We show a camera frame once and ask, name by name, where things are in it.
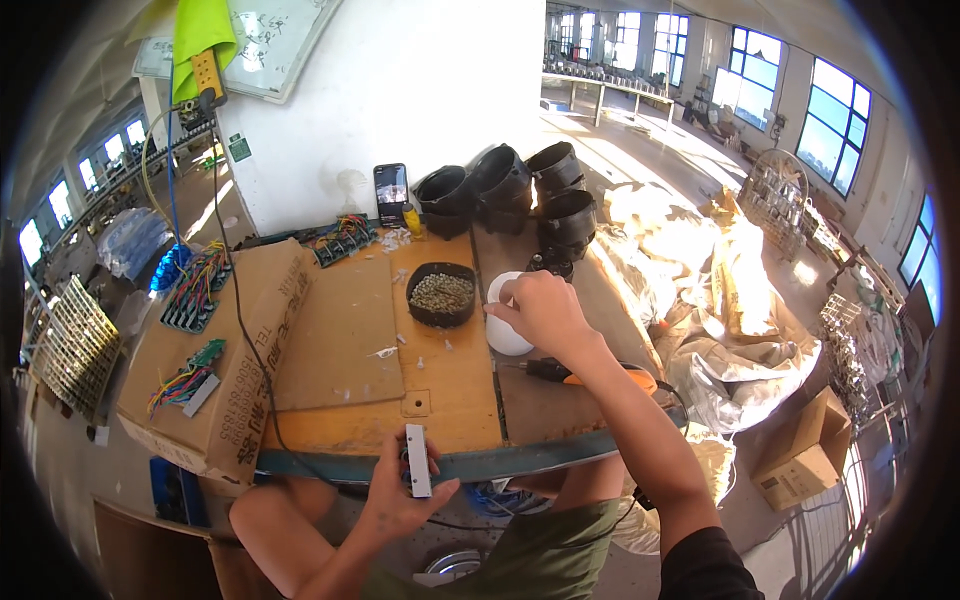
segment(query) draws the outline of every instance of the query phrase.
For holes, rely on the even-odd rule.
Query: whiteboard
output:
[[[227,0],[237,37],[224,70],[227,89],[283,104],[320,34],[343,0]],[[170,79],[172,37],[146,37],[134,77]]]

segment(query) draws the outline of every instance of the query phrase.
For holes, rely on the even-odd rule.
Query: ceiling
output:
[[[110,124],[139,93],[131,76],[139,44],[126,40],[150,0],[103,0],[91,11],[35,106],[14,172],[11,216],[22,223],[41,201],[68,152],[88,131]],[[833,0],[586,0],[600,11],[691,12],[743,25],[821,56],[881,95],[887,86],[863,35]]]

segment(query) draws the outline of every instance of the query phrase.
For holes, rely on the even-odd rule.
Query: person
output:
[[[400,478],[402,430],[384,440],[367,503],[337,549],[312,526],[333,504],[333,488],[299,478],[254,487],[236,500],[229,518],[280,593],[337,600],[589,598],[607,557],[625,466],[660,513],[660,598],[763,598],[720,526],[684,436],[589,326],[573,286],[537,271],[504,284],[499,300],[484,310],[580,377],[619,454],[514,480],[515,487],[555,497],[551,508],[514,516],[477,571],[436,588],[372,564],[386,544],[416,532],[460,485],[451,479],[437,484],[429,499],[411,497]],[[427,448],[430,469],[438,474],[440,453],[429,441]]]

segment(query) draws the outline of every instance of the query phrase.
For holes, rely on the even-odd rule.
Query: window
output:
[[[107,151],[107,158],[110,159],[110,162],[113,162],[123,154],[123,140],[120,139],[120,133],[107,140],[107,143],[104,144],[104,150]]]
[[[684,74],[686,55],[686,27],[689,17],[676,14],[658,14],[654,37],[654,63],[651,73],[666,75],[667,60],[670,60],[670,84],[680,85]]]
[[[622,12],[616,17],[616,44],[613,46],[613,66],[633,71],[636,69],[636,45],[640,42],[640,13]]]
[[[40,249],[43,248],[43,240],[40,239],[40,232],[36,229],[36,221],[30,220],[30,223],[20,231],[20,248],[23,249],[23,257],[27,259],[27,264],[33,267],[40,259]]]
[[[743,27],[734,27],[728,67],[729,70],[717,68],[713,102],[721,107],[730,105],[733,114],[764,131],[767,119],[763,111],[774,104],[780,41]]]
[[[573,45],[573,14],[565,14],[560,18],[560,45],[562,51],[570,52]]]
[[[940,323],[941,279],[940,279],[940,240],[933,228],[933,201],[929,194],[924,195],[924,205],[920,209],[917,228],[913,231],[910,245],[900,261],[900,276],[906,286],[913,289],[921,283],[930,301],[933,322]]]
[[[90,159],[84,158],[84,162],[81,162],[79,166],[80,175],[84,178],[86,189],[97,191],[97,176],[93,174],[93,166],[90,164]]]
[[[50,207],[54,210],[54,216],[57,217],[57,224],[63,229],[70,225],[73,216],[70,214],[70,206],[66,203],[66,195],[69,192],[66,189],[66,181],[61,181],[57,187],[50,192],[47,200],[50,201]]]
[[[131,146],[147,141],[147,136],[143,132],[143,123],[139,119],[127,126],[127,139],[130,140]]]
[[[596,22],[596,15],[592,12],[584,12],[580,15],[580,58],[590,60],[590,48],[593,44],[593,24]]]
[[[860,161],[868,116],[870,90],[816,59],[797,156],[845,198]]]

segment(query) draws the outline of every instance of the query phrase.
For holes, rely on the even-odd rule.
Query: black sleeve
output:
[[[727,532],[705,527],[680,540],[660,566],[660,600],[762,600]]]

